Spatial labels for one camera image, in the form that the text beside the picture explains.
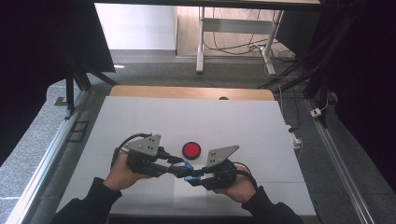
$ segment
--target hand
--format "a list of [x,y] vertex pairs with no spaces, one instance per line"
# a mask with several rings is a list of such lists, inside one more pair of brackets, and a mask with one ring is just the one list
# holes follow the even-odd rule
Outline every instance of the hand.
[[139,179],[151,177],[132,172],[126,163],[127,159],[128,153],[121,151],[110,173],[103,182],[104,185],[112,190],[128,189]]
[[[236,169],[247,172],[244,166],[236,166]],[[237,175],[236,180],[227,189],[214,189],[217,194],[224,194],[238,203],[247,203],[248,200],[256,193],[250,180],[244,175]]]

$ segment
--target white surface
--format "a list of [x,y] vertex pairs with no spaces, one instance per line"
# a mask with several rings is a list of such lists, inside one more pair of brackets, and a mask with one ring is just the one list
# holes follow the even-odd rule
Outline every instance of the white surface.
[[110,49],[176,49],[175,7],[95,6]]
[[[283,202],[298,215],[315,214],[277,102],[134,97],[105,99],[59,208],[84,198],[95,176],[105,178],[114,148],[135,133],[161,134],[160,146],[179,157],[185,143],[197,142],[202,153],[193,166],[205,164],[210,149],[239,145],[230,160],[246,164],[273,203]],[[228,197],[196,188],[169,174],[142,180],[122,192],[111,213],[250,216]]]

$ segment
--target person's right hand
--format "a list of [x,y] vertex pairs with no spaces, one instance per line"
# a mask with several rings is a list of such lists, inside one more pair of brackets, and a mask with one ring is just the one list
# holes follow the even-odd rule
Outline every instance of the person's right hand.
[[[248,169],[244,166],[236,166],[238,170],[248,173]],[[256,193],[253,184],[244,175],[238,175],[235,182],[227,189],[214,189],[217,194],[224,194],[238,203],[247,203],[248,200]]]

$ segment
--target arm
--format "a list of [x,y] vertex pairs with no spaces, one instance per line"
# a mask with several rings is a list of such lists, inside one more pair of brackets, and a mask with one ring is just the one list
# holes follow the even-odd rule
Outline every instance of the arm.
[[[245,167],[238,166],[237,168],[248,172]],[[229,188],[214,191],[225,194],[234,201],[241,203],[242,208],[253,215],[257,224],[303,224],[300,217],[287,205],[283,203],[272,204],[263,187],[255,190],[250,180],[243,175],[238,175]]]
[[103,180],[96,177],[87,197],[70,201],[51,223],[105,223],[111,206],[122,196],[120,190],[149,177],[133,173],[126,164],[127,158],[128,154],[121,152],[107,178]]

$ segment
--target person's left hand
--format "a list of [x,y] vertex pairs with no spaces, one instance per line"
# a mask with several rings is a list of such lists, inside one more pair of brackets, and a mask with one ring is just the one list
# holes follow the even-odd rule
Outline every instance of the person's left hand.
[[128,153],[121,151],[116,162],[110,170],[103,184],[112,190],[128,189],[136,181],[151,178],[149,175],[141,175],[131,171],[128,164]]

